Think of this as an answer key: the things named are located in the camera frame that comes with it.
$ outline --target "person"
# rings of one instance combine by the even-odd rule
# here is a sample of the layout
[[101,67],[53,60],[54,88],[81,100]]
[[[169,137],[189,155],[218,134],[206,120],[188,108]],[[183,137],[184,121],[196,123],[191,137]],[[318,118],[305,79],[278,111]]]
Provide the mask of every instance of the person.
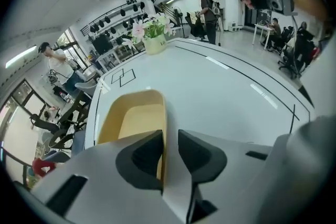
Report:
[[[272,31],[269,33],[269,38],[267,41],[267,47],[272,47],[272,41],[277,42],[279,38],[281,37],[281,29],[279,26],[279,21],[277,18],[273,18],[272,24],[268,24],[268,27],[272,29]],[[265,37],[265,40],[261,43],[263,46],[265,45],[267,37]]]
[[306,22],[302,22],[302,24],[300,25],[298,31],[300,31],[301,29],[307,30],[307,23]]
[[56,72],[59,83],[63,86],[67,93],[72,97],[76,97],[75,84],[78,82],[84,82],[66,62],[66,56],[62,49],[53,51],[50,48],[49,43],[43,42],[38,49],[44,56],[48,57],[49,69]]
[[217,19],[214,13],[211,11],[213,2],[213,0],[201,0],[202,10],[199,15],[204,14],[206,34],[208,36],[209,43],[215,45]]
[[[49,167],[49,171],[45,172],[42,168]],[[40,177],[44,177],[46,174],[52,172],[56,168],[55,163],[43,161],[40,158],[35,158],[33,160],[33,163],[31,164],[31,169],[33,170],[33,173],[30,171],[30,175],[39,175]]]

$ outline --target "person sitting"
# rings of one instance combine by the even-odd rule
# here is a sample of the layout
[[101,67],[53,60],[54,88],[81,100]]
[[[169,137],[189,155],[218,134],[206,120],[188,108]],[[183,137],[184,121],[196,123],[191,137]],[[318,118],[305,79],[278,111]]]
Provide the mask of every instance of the person sitting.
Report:
[[[267,26],[272,29],[272,31],[269,33],[269,38],[267,42],[267,47],[270,48],[272,46],[272,41],[277,42],[281,36],[281,28],[278,22],[277,18],[273,18],[273,23],[268,24]],[[267,37],[265,40],[261,43],[263,46],[265,45]]]

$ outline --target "white desk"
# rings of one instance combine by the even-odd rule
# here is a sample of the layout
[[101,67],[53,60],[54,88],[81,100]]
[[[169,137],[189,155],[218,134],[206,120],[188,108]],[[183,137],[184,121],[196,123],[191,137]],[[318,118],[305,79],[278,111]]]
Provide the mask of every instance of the white desk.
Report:
[[[95,145],[114,100],[149,87],[159,90],[166,102],[167,160],[179,154],[178,129],[273,145],[279,135],[289,132],[294,104],[299,120],[294,118],[293,131],[314,118],[303,95],[259,63],[204,42],[177,38],[167,43],[165,51],[152,56],[142,52],[101,77],[103,89],[97,87],[92,99],[85,148]],[[190,173],[182,160],[174,165],[183,172],[169,173],[174,168],[167,161],[163,199],[181,216],[188,210],[183,199],[190,198]],[[182,183],[176,187],[173,182]]]
[[254,28],[254,36],[253,36],[253,41],[252,41],[252,45],[254,45],[254,40],[256,39],[256,34],[257,34],[257,28],[261,29],[261,33],[260,33],[260,38],[259,41],[261,42],[261,37],[263,36],[263,31],[266,30],[267,31],[267,35],[266,35],[266,42],[265,42],[265,46],[264,46],[264,50],[266,50],[266,46],[267,46],[267,42],[268,42],[268,38],[269,38],[269,33],[273,30],[267,26],[263,26],[263,25],[257,25],[254,24],[255,28]]

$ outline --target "chair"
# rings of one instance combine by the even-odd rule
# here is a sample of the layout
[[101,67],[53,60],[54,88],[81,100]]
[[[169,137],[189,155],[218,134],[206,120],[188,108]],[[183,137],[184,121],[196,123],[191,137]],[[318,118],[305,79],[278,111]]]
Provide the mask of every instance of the chair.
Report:
[[30,122],[33,126],[48,130],[52,134],[55,134],[57,131],[59,131],[59,127],[56,124],[41,120],[37,114],[33,114],[30,116]]
[[307,40],[307,36],[299,35],[295,43],[295,48],[290,51],[285,50],[283,57],[284,61],[278,61],[278,64],[282,64],[282,66],[279,67],[279,70],[282,68],[287,68],[290,71],[290,79],[300,76],[300,70],[302,69],[303,65],[307,67],[310,64],[313,50],[313,42],[311,40]]
[[282,53],[283,48],[285,48],[285,50],[287,49],[288,47],[287,42],[290,40],[292,33],[293,33],[292,26],[289,26],[288,28],[284,27],[281,33],[281,37],[274,43],[274,48],[276,52],[279,53],[279,55]]
[[41,160],[53,163],[65,163],[66,161],[70,160],[70,157],[62,151],[52,150],[46,155],[42,156]]
[[[57,148],[59,150],[69,150],[71,149],[71,156],[77,155],[79,152],[84,150],[85,142],[85,131],[78,131],[74,134],[67,134],[67,130],[60,130],[57,132],[49,142],[50,148]],[[65,147],[65,143],[69,140],[73,140],[70,147]]]
[[85,102],[83,105],[81,105],[79,102],[81,101],[82,97],[84,95],[84,92],[83,91],[80,91],[80,93],[77,95],[73,105],[71,106],[71,108],[66,112],[64,113],[64,115],[58,120],[59,123],[64,123],[64,122],[67,122],[68,121],[68,118],[71,116],[71,114],[77,110],[79,112],[79,115],[78,115],[78,118],[77,118],[77,121],[76,123],[81,123],[83,120],[85,120],[88,115],[89,115],[89,110],[86,109],[86,106],[88,105],[87,102]]
[[192,24],[190,16],[186,16],[185,20],[187,21],[187,23],[190,26],[190,33],[194,36],[194,37],[200,37],[202,42],[207,42],[209,43],[209,41],[204,40],[205,36],[206,36],[206,32],[204,31],[204,28],[202,26],[201,20],[200,18],[197,19],[196,24]]
[[95,92],[96,86],[97,86],[97,83],[93,79],[89,80],[88,82],[75,84],[75,87],[77,89],[87,93],[91,97],[93,96]]

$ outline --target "ceiling light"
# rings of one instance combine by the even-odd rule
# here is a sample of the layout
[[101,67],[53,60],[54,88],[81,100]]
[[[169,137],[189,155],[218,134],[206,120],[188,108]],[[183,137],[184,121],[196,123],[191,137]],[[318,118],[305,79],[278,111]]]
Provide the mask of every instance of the ceiling light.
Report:
[[9,60],[6,63],[6,68],[8,68],[10,65],[12,65],[13,63],[15,63],[18,59],[22,58],[24,55],[32,52],[33,50],[35,50],[36,45],[31,47],[30,49],[25,50],[24,52],[21,52],[19,55],[15,56],[13,59]]

